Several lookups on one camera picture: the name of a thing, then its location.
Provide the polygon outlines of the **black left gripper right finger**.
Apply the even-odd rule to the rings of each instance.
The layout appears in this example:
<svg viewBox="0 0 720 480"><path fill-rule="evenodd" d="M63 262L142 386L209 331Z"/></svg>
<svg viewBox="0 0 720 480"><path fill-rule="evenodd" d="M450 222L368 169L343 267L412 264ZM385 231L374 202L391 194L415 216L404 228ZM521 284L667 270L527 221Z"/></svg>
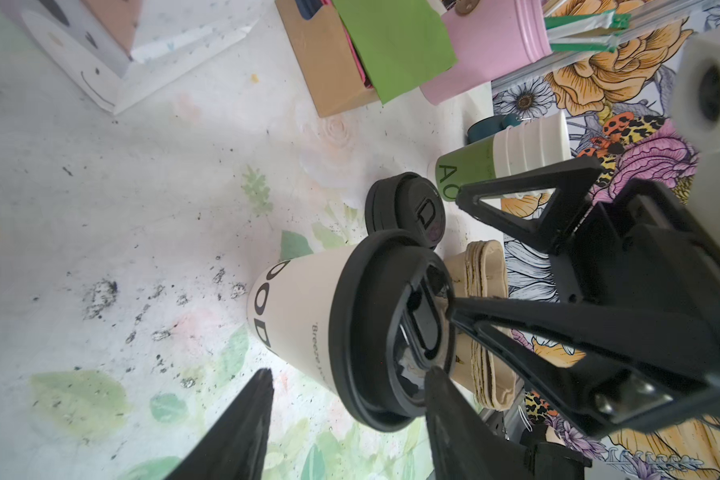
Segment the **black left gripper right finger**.
<svg viewBox="0 0 720 480"><path fill-rule="evenodd" d="M425 376L425 417L437 479L529 479L526 449L494 434L439 367Z"/></svg>

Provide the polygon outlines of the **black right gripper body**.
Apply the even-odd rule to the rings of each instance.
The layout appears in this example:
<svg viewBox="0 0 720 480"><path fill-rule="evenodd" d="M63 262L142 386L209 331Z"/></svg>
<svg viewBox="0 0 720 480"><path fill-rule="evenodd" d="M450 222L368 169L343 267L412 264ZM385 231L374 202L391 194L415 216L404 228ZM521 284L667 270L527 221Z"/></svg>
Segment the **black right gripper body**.
<svg viewBox="0 0 720 480"><path fill-rule="evenodd" d="M720 251L661 184L631 181L552 256L549 328L583 350L554 404L586 432L720 416Z"/></svg>

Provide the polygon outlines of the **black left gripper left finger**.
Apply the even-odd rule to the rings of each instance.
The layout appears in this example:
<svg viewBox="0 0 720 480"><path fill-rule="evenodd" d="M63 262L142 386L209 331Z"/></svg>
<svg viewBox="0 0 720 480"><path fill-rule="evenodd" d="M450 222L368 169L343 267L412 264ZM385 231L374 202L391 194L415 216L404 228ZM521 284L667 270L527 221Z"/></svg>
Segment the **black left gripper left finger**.
<svg viewBox="0 0 720 480"><path fill-rule="evenodd" d="M267 452L273 396L272 371L262 368L168 478L260 479Z"/></svg>

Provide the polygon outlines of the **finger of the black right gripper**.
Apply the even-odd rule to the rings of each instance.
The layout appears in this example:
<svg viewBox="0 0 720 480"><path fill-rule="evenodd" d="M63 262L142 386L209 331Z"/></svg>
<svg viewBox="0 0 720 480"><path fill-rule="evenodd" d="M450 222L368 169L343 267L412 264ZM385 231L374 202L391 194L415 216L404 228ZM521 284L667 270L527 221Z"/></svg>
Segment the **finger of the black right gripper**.
<svg viewBox="0 0 720 480"><path fill-rule="evenodd" d="M557 252L589 210L590 190L602 173L597 158L578 157L465 184L456 205L539 252Z"/></svg>
<svg viewBox="0 0 720 480"><path fill-rule="evenodd" d="M717 364L682 353L645 312L470 297L453 301L449 318L588 435L720 413Z"/></svg>

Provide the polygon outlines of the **white floral gift bag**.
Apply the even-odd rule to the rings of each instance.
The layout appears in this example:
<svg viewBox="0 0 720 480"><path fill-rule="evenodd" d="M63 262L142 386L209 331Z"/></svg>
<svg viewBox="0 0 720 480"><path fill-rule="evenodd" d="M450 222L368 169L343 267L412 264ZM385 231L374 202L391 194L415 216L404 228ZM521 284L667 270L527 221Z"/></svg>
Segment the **white floral gift bag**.
<svg viewBox="0 0 720 480"><path fill-rule="evenodd" d="M267 1L26 0L0 10L116 115L244 39Z"/></svg>

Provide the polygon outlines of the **single paper cup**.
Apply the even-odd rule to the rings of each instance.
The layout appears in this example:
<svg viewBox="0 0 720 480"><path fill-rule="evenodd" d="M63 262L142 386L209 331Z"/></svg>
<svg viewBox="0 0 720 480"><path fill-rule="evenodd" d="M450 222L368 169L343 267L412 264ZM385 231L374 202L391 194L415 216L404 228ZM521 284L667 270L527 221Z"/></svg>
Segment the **single paper cup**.
<svg viewBox="0 0 720 480"><path fill-rule="evenodd" d="M358 394L372 257L363 241L281 261L261 274L248 300L254 337L344 402Z"/></svg>

